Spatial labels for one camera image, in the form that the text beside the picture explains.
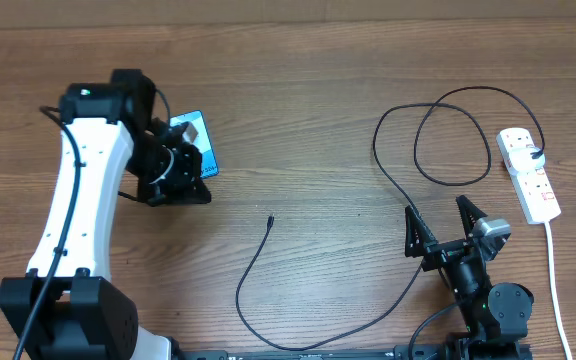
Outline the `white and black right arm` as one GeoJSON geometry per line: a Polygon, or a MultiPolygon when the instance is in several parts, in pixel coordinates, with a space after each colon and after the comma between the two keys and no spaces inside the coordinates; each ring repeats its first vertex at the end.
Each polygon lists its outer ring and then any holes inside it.
{"type": "Polygon", "coordinates": [[[405,359],[530,359],[527,337],[534,295],[518,283],[494,284],[487,264],[509,240],[511,226],[488,216],[466,196],[456,198],[464,237],[441,243],[418,210],[405,208],[405,255],[421,259],[425,272],[443,274],[454,302],[429,316],[411,335],[405,359]],[[431,322],[457,309],[466,330],[449,334],[440,345],[417,345],[419,334],[431,322]]]}

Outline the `white power strip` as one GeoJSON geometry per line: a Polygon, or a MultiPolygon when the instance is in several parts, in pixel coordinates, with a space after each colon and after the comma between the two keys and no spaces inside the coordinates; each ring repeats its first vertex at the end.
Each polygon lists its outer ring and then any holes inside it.
{"type": "MultiPolygon", "coordinates": [[[[497,135],[496,140],[505,166],[511,149],[537,147],[530,132],[524,128],[504,129],[497,135]]],[[[510,175],[510,178],[528,224],[547,223],[561,214],[545,165],[537,171],[518,176],[510,175]]]]}

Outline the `blue Galaxy smartphone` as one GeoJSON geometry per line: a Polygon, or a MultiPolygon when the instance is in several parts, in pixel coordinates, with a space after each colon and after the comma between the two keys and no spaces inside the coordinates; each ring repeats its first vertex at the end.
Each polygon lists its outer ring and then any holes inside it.
{"type": "Polygon", "coordinates": [[[205,179],[217,176],[219,174],[219,167],[203,113],[200,110],[195,110],[170,119],[171,126],[182,122],[191,122],[198,130],[198,138],[193,145],[202,155],[201,178],[205,179]]]}

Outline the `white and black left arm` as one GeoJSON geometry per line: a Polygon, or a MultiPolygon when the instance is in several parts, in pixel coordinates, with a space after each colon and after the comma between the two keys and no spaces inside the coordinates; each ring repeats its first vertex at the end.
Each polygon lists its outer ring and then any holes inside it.
{"type": "Polygon", "coordinates": [[[111,233],[125,174],[150,207],[207,204],[215,160],[199,111],[158,118],[162,91],[138,69],[106,83],[74,83],[42,113],[61,131],[47,222],[21,277],[0,284],[16,356],[33,359],[179,359],[176,340],[139,322],[111,276],[111,233]]]}

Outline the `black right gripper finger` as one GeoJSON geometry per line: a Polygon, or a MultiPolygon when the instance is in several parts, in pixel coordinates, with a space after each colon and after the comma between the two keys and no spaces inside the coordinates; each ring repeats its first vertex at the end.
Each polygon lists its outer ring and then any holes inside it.
{"type": "Polygon", "coordinates": [[[420,213],[412,206],[405,208],[405,256],[425,256],[430,249],[438,244],[434,234],[423,221],[420,213]]]}
{"type": "Polygon", "coordinates": [[[465,195],[456,198],[464,233],[468,238],[474,236],[473,229],[479,219],[487,217],[487,214],[474,205],[465,195]]]}

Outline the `white charger plug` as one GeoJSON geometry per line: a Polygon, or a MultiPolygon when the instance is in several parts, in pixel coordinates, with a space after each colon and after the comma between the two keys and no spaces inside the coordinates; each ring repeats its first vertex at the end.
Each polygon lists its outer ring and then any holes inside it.
{"type": "Polygon", "coordinates": [[[506,167],[511,176],[537,171],[545,165],[545,155],[537,147],[511,149],[506,158],[506,167]]]}

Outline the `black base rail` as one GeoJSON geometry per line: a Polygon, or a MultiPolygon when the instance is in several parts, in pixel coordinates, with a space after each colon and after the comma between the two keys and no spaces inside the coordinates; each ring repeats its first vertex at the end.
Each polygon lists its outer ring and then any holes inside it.
{"type": "Polygon", "coordinates": [[[379,350],[331,350],[331,351],[265,351],[228,353],[224,350],[184,351],[186,360],[445,360],[445,359],[513,359],[510,354],[467,356],[450,354],[442,345],[415,345],[409,356],[407,345],[379,350]]]}

